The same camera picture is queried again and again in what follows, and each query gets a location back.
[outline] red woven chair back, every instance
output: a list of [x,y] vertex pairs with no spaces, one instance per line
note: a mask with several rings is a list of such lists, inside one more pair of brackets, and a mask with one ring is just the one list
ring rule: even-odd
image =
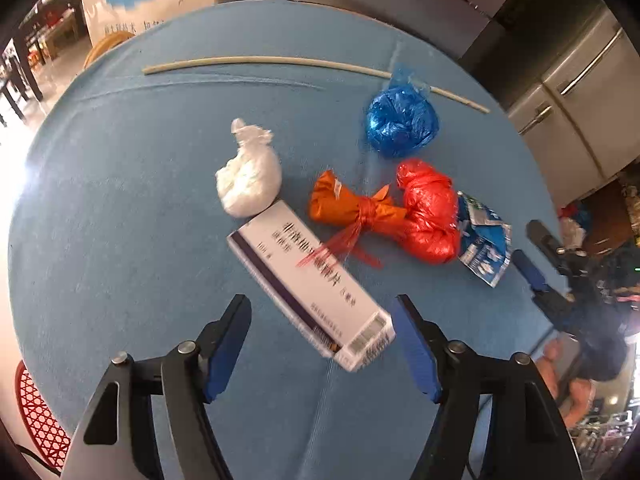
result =
[[15,397],[33,445],[49,464],[62,471],[70,439],[40,396],[23,361],[15,371]]

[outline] wooden stick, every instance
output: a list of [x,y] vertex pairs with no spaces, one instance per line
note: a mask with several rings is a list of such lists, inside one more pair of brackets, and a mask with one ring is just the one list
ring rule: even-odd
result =
[[[162,63],[159,65],[146,66],[142,69],[145,75],[157,74],[159,72],[167,72],[168,70],[178,70],[181,68],[190,68],[194,66],[208,65],[224,65],[224,64],[243,64],[243,63],[261,63],[261,64],[287,64],[287,65],[304,65],[319,66],[323,68],[332,68],[334,70],[345,70],[346,72],[355,72],[364,75],[372,75],[381,77],[382,79],[391,79],[391,72],[384,70],[376,70],[367,66],[352,65],[349,63],[339,63],[337,61],[327,61],[325,59],[309,59],[306,57],[283,57],[283,56],[225,56],[225,57],[203,57],[201,59],[188,59],[185,61],[174,61],[171,63]],[[431,86],[434,94],[441,95],[448,99],[452,99],[463,105],[479,110],[488,114],[489,108],[482,106],[471,99],[459,96],[437,86]]]

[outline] metal screw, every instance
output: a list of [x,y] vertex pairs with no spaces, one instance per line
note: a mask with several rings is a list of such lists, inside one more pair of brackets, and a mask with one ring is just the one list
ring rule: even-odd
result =
[[196,349],[196,343],[193,341],[183,341],[178,345],[178,352],[180,354],[190,354]]
[[116,355],[111,358],[111,362],[115,365],[122,365],[129,359],[129,354],[120,350]]
[[519,365],[528,365],[531,362],[531,357],[529,357],[524,352],[516,352],[513,355],[513,358]]
[[466,345],[462,341],[454,339],[449,341],[449,351],[454,354],[462,354],[466,350]]

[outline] blue tablecloth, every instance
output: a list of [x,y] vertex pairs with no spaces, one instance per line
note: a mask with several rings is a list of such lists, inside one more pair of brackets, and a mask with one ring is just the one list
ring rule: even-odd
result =
[[[498,104],[427,43],[355,14],[290,2],[238,2],[193,12],[127,41],[82,72],[28,156],[12,222],[10,293],[24,361],[73,431],[118,350],[165,354],[217,319],[235,293],[254,320],[226,392],[207,408],[234,477],[409,478],[436,406],[418,393],[399,345],[349,374],[321,358],[227,247],[216,170],[236,154],[231,121],[274,132],[281,197],[303,219],[313,182],[332,168],[370,194],[396,161],[364,143],[365,110],[385,81],[322,68],[236,65],[143,76],[143,66],[208,56],[299,56],[417,77],[491,108],[483,115],[433,95],[439,136],[418,153],[513,225],[554,286],[561,279],[526,240],[539,218],[556,230],[538,168]],[[309,221],[323,239],[335,228]],[[489,288],[459,262],[431,267],[375,235],[376,270],[348,268],[381,305],[408,294],[449,338],[507,358],[548,328],[508,269]],[[180,478],[162,402],[155,402],[165,478]],[[474,444],[482,449],[481,439]]]

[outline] floor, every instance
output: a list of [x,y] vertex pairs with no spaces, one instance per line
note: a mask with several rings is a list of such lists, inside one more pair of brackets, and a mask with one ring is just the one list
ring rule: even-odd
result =
[[[25,115],[24,121],[15,115],[6,99],[0,98],[0,114],[7,122],[6,128],[0,126],[0,418],[18,444],[33,450],[15,398],[15,369],[21,357],[9,305],[5,248],[14,203],[27,177],[23,163],[31,141],[54,104],[82,70],[90,49],[88,37],[82,38],[63,50],[53,62],[47,61],[45,66],[34,70],[44,100],[40,103],[33,97],[27,102],[21,98],[17,100]],[[57,478],[31,458],[27,460],[44,480]]]

